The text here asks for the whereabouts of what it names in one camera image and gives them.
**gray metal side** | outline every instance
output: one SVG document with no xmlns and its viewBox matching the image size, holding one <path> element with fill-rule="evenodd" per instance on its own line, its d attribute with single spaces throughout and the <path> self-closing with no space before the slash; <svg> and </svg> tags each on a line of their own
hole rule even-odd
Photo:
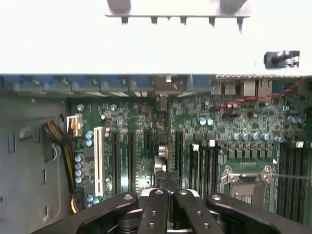
<svg viewBox="0 0 312 234">
<path fill-rule="evenodd" d="M 0 109 L 0 233 L 28 234 L 70 214 L 63 159 L 50 160 L 40 129 L 67 110 L 61 100 L 31 97 L 0 97 Z"/>
</svg>

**motherboard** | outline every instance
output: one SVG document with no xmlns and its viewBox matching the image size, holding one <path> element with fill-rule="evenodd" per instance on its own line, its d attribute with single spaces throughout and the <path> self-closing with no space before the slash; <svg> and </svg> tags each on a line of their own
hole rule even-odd
<svg viewBox="0 0 312 234">
<path fill-rule="evenodd" d="M 273 83 L 273 92 L 286 88 Z M 312 139 L 311 99 L 294 91 L 259 101 L 233 90 L 71 99 L 72 115 L 83 119 L 74 151 L 84 206 L 121 192 L 140 196 L 163 170 L 202 198 L 221 192 L 308 224 L 311 185 L 302 177 L 311 175 L 312 157 L 293 144 Z"/>
</svg>

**pcie slot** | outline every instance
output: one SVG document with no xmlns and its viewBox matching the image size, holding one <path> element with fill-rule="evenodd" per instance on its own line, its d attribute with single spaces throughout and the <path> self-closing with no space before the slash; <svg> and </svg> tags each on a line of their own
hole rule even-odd
<svg viewBox="0 0 312 234">
<path fill-rule="evenodd" d="M 183 182 L 183 132 L 175 132 L 175 170 L 179 174 L 180 188 Z"/>
<path fill-rule="evenodd" d="M 152 136 L 151 132 L 144 131 L 144 150 L 151 151 L 152 150 Z"/>
<path fill-rule="evenodd" d="M 129 191 L 135 193 L 136 191 L 136 134 L 134 132 L 128 133 L 128 183 Z"/>
<path fill-rule="evenodd" d="M 112 133 L 112 155 L 113 155 L 113 195 L 121 191 L 121 163 L 120 163 L 120 135 L 119 132 Z"/>
</svg>

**red wire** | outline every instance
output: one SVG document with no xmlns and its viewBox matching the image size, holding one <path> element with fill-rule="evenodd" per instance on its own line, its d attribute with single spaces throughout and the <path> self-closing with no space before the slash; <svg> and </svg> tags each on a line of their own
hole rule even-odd
<svg viewBox="0 0 312 234">
<path fill-rule="evenodd" d="M 220 110 L 221 108 L 223 107 L 227 107 L 228 104 L 234 104 L 235 102 L 240 102 L 240 101 L 251 101 L 251 100 L 259 100 L 259 99 L 262 99 L 262 98 L 269 98 L 269 97 L 276 97 L 276 96 L 281 96 L 283 95 L 284 93 L 289 93 L 291 91 L 293 91 L 298 85 L 302 84 L 303 82 L 303 78 L 298 81 L 294 87 L 291 87 L 291 88 L 287 88 L 287 89 L 284 89 L 282 92 L 280 93 L 272 93 L 271 95 L 261 95 L 261 96 L 248 96 L 248 97 L 244 97 L 244 98 L 237 98 L 236 100 L 234 101 L 228 101 L 226 104 L 221 104 L 220 106 L 217 106 L 216 109 L 217 110 Z"/>
</svg>

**white pci slot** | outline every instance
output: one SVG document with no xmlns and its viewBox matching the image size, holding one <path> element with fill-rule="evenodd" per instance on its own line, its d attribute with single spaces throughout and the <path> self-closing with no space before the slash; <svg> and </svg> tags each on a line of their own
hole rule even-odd
<svg viewBox="0 0 312 234">
<path fill-rule="evenodd" d="M 94 133 L 94 171 L 95 195 L 104 195 L 105 160 L 104 160 L 104 127 L 96 127 Z"/>
</svg>

